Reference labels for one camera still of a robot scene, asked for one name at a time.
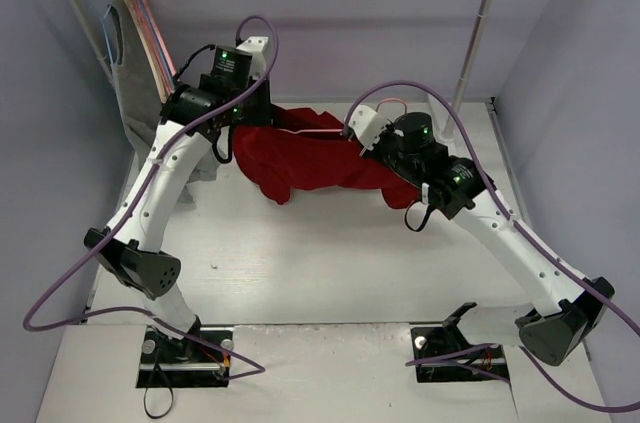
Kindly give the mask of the red t-shirt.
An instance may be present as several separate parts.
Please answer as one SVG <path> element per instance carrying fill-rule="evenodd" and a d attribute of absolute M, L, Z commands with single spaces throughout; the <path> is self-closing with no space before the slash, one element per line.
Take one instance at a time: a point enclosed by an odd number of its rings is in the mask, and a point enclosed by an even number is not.
<path fill-rule="evenodd" d="M 360 156 L 341 135 L 342 122 L 311 108 L 273 108 L 270 126 L 239 126 L 232 138 L 236 163 L 262 194 L 284 205 L 295 190 L 332 187 L 378 190 L 386 205 L 404 209 L 419 191 L 381 164 Z"/>

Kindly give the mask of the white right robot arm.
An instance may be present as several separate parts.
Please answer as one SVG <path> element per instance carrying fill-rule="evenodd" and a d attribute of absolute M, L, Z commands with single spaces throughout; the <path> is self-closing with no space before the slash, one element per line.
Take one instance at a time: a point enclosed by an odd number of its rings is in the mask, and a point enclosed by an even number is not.
<path fill-rule="evenodd" d="M 435 140 L 429 114 L 390 121 L 361 105 L 348 128 L 365 157 L 418 189 L 429 213 L 440 212 L 473 236 L 529 298 L 522 306 L 464 304 L 444 322 L 445 348 L 464 355 L 481 344 L 522 346 L 543 363 L 560 365 L 599 323 L 604 305 L 596 297 L 611 299 L 612 285 L 560 262 L 473 160 Z"/>

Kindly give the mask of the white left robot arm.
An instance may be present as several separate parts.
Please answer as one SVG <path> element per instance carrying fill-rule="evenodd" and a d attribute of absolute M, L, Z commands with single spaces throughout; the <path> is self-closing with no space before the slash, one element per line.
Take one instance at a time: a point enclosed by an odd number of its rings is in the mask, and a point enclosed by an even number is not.
<path fill-rule="evenodd" d="M 199 319 L 178 286 L 181 262 L 162 249 L 166 226 L 194 170 L 221 130 L 249 118 L 268 101 L 266 36 L 217 46 L 198 86 L 179 83 L 163 105 L 155 139 L 122 206 L 102 229 L 87 231 L 91 256 L 142 301 L 142 313 L 166 335 L 164 351 L 175 361 L 199 352 Z"/>

